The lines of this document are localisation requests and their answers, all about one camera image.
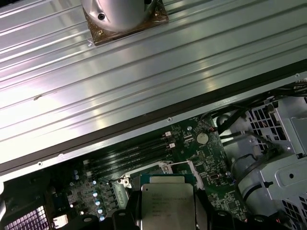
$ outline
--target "green circuit board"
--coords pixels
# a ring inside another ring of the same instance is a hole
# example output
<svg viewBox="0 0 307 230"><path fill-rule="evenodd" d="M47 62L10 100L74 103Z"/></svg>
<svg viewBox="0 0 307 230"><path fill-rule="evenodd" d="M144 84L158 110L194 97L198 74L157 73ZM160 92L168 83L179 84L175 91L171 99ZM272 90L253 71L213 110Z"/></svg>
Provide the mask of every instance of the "green circuit board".
<svg viewBox="0 0 307 230"><path fill-rule="evenodd" d="M53 198L56 212L70 212L71 218L94 214L102 220L108 213L125 208L127 189L118 181L126 172L134 172L132 189L139 189L141 174L163 174L158 165L144 166L167 161L173 163L173 173L185 174L193 173L186 162L191 161L212 205L245 219L246 211L238 200L223 145L213 127L211 117L193 117L53 166L51 180L61 183L61 189L53 194L57 196Z"/></svg>

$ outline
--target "screw hole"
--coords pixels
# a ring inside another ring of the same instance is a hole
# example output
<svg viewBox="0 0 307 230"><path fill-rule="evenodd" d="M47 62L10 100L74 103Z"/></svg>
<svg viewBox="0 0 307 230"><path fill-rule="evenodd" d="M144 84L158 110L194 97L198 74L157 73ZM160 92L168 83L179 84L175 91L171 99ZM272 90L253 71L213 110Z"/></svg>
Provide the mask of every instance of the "screw hole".
<svg viewBox="0 0 307 230"><path fill-rule="evenodd" d="M99 20L104 20L105 19L105 15L103 13L98 14L98 19Z"/></svg>

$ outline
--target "metal side panel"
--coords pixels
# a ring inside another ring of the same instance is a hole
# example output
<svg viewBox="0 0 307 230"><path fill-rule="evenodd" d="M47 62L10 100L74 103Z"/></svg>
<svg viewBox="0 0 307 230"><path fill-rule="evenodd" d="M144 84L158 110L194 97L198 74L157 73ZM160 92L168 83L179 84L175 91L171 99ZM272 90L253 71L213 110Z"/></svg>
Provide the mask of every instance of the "metal side panel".
<svg viewBox="0 0 307 230"><path fill-rule="evenodd" d="M165 0L95 47L80 0L0 8L0 164L306 58L305 0Z"/></svg>

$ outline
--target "ventilation grille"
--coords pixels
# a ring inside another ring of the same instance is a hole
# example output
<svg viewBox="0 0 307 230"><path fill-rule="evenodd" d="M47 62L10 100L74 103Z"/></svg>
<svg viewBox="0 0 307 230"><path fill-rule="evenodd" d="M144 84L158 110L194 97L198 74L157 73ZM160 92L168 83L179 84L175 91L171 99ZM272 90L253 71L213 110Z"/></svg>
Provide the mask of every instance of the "ventilation grille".
<svg viewBox="0 0 307 230"><path fill-rule="evenodd" d="M301 201L302 203L302 213L303 213L303 216L305 218L305 221L307 223L307 200L304 199L303 197L299 197L299 200Z"/></svg>
<svg viewBox="0 0 307 230"><path fill-rule="evenodd" d="M301 214L299 213L297 206L295 206L294 204L290 204L289 202L284 201L284 200L283 200L283 206L284 206L284 209L286 210L286 213L289 216L293 217L299 222L304 222L303 218L301 217Z"/></svg>
<svg viewBox="0 0 307 230"><path fill-rule="evenodd" d="M4 230L49 230L44 207L41 206L34 211L20 217L13 223L4 227Z"/></svg>
<svg viewBox="0 0 307 230"><path fill-rule="evenodd" d="M270 141L289 141L285 135L285 131L276 118L276 113L269 110L278 107L278 104L267 104L254 108L248 112L248 119L255 134L264 137ZM268 146L258 140L261 150L265 150Z"/></svg>

